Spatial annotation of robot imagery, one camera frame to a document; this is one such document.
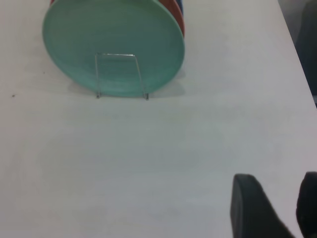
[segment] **plate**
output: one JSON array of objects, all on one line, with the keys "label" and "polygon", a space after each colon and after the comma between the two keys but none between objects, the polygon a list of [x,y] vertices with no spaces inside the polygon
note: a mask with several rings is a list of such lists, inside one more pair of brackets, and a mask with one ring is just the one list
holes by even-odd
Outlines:
[{"label": "plate", "polygon": [[146,92],[169,82],[182,66],[185,45],[171,13],[154,0],[56,0],[43,24],[54,63],[78,84],[105,95],[143,95],[135,62],[97,53],[135,55]]},{"label": "plate", "polygon": [[177,2],[175,0],[159,0],[159,2],[162,3],[169,10],[170,13],[172,13],[183,33],[183,36],[185,36],[185,24],[183,14]]}]

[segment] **metal stand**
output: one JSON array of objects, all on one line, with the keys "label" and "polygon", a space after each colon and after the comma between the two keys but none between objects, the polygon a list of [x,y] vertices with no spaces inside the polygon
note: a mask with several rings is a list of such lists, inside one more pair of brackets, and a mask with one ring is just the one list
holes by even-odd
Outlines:
[{"label": "metal stand", "polygon": [[119,57],[133,57],[135,59],[135,64],[136,64],[136,67],[137,67],[137,70],[138,70],[138,74],[139,74],[139,78],[140,78],[140,86],[142,88],[142,91],[143,91],[143,98],[145,100],[149,100],[149,94],[146,92],[145,90],[145,87],[144,87],[144,84],[143,84],[143,80],[142,80],[142,77],[141,77],[141,73],[140,73],[140,68],[139,68],[139,63],[138,63],[138,59],[135,55],[120,55],[120,54],[102,54],[102,53],[96,53],[95,54],[95,65],[96,65],[96,78],[97,78],[97,98],[100,98],[102,95],[101,95],[101,86],[100,86],[100,79],[99,79],[99,71],[98,71],[98,56],[119,56]]}]

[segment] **white tabletop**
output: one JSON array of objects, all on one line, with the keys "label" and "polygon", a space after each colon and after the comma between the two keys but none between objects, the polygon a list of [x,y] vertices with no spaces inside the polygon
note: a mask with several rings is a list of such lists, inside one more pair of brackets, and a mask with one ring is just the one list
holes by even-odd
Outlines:
[{"label": "white tabletop", "polygon": [[232,237],[235,173],[301,237],[317,113],[277,0],[184,0],[184,65],[149,101],[64,76],[48,5],[0,1],[0,237]]}]

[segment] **black object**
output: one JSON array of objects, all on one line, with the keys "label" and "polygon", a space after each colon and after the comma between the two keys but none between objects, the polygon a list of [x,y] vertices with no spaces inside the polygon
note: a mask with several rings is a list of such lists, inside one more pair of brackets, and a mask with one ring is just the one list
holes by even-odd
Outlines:
[{"label": "black object", "polygon": [[317,237],[317,173],[308,172],[302,182],[296,217],[304,238]]},{"label": "black object", "polygon": [[293,238],[252,175],[235,175],[231,200],[234,238]]},{"label": "black object", "polygon": [[317,95],[317,0],[306,4],[295,45],[312,95]]}]

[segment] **mint green plate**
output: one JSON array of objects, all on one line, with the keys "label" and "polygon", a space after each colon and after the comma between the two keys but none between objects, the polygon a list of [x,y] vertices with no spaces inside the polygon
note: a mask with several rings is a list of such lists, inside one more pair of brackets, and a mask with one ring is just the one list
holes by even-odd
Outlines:
[{"label": "mint green plate", "polygon": [[[176,75],[185,54],[177,22],[156,0],[56,0],[45,16],[43,39],[55,64],[94,92],[96,53],[135,55],[148,93]],[[102,94],[143,95],[133,59],[101,55],[98,72]]]}]

